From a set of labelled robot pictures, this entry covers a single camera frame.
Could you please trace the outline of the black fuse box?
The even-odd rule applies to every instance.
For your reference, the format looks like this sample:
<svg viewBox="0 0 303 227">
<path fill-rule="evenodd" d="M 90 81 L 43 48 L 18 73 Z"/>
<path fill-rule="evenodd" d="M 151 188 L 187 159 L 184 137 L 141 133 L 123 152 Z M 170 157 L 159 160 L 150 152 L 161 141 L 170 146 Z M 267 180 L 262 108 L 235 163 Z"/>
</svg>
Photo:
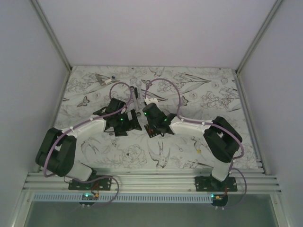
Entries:
<svg viewBox="0 0 303 227">
<path fill-rule="evenodd" d="M 161 133 L 161 132 L 160 132 L 159 130 L 157 130 L 157 129 L 151 129 L 150 126 L 149 126 L 148 124 L 144 125 L 144 128 L 145 128 L 145 130 L 146 130 L 146 132 L 147 132 L 147 134 L 148 134 L 148 136 L 149 136 L 150 138 L 154 138 L 154 137 L 156 137 L 156 136 L 158 136 L 158 135 L 164 137 L 164 134 L 163 134 L 163 133 Z"/>
</svg>

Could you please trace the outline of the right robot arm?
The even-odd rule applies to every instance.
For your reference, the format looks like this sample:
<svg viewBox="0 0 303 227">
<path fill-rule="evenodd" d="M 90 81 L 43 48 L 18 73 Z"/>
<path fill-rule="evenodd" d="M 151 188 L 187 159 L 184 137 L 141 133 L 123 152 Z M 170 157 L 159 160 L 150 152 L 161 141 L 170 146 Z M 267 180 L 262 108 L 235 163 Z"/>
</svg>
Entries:
<svg viewBox="0 0 303 227">
<path fill-rule="evenodd" d="M 223 117 L 212 121 L 198 121 L 182 118 L 178 114 L 166 115 L 155 103 L 143 108 L 149 127 L 161 135 L 187 135 L 195 138 L 203 137 L 212 155 L 214 166 L 211 172 L 210 186 L 214 191 L 226 187 L 226 178 L 232 169 L 235 153 L 240 149 L 240 158 L 244 155 L 242 137 Z"/>
</svg>

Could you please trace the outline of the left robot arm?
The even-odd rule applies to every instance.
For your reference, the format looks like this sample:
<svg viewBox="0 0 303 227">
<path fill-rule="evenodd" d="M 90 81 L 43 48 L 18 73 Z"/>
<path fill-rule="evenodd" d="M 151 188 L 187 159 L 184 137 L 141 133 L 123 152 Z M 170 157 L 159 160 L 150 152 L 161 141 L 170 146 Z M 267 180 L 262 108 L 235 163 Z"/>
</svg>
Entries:
<svg viewBox="0 0 303 227">
<path fill-rule="evenodd" d="M 141 130 L 134 109 L 127 110 L 128 103 L 112 98 L 109 105 L 95 111 L 85 121 L 65 129 L 50 128 L 36 156 L 36 163 L 43 168 L 45 177 L 68 176 L 91 190 L 97 184 L 91 167 L 76 159 L 77 146 L 96 133 L 113 128 L 116 136 L 127 136 L 131 130 Z"/>
</svg>

